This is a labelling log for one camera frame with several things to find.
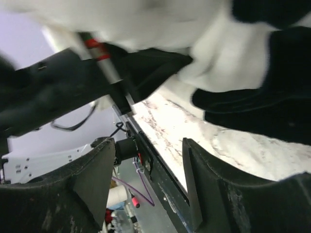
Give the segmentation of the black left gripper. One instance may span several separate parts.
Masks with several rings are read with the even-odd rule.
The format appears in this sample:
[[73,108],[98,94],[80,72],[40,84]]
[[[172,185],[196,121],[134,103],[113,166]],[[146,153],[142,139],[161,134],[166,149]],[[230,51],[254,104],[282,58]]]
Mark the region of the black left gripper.
[[110,84],[94,60],[70,49],[16,70],[0,60],[0,134],[21,136],[110,95],[121,113],[131,107],[121,83]]

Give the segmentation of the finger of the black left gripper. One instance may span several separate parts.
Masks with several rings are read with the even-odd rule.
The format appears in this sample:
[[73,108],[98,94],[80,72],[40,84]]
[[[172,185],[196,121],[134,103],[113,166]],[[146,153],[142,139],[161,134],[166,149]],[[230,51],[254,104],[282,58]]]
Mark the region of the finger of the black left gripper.
[[157,49],[129,53],[112,44],[107,44],[106,48],[134,103],[148,98],[172,75],[192,62],[188,55]]

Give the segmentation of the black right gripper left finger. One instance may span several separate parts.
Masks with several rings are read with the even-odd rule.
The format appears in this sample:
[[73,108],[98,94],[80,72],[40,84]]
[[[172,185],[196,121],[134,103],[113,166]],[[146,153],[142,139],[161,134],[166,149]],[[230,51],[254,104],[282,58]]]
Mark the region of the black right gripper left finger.
[[105,220],[115,142],[28,183],[0,186],[2,233],[97,233]]

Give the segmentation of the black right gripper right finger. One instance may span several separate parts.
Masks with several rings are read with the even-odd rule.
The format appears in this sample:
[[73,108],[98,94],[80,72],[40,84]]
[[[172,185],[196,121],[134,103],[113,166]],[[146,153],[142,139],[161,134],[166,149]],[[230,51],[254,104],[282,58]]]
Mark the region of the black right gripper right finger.
[[308,233],[311,176],[280,181],[244,172],[192,139],[182,142],[190,218],[195,233]]

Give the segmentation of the black and white checkered pillowcase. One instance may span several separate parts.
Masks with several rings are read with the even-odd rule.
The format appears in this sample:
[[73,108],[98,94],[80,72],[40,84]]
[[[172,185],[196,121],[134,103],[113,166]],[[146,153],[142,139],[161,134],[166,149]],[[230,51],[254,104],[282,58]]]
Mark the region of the black and white checkered pillowcase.
[[[188,55],[192,62],[161,85],[170,96],[203,111],[209,123],[311,143],[308,0],[3,0],[0,5],[42,27],[90,33],[105,47]],[[131,107],[135,103],[123,79],[118,83]],[[110,95],[94,102],[117,106]]]

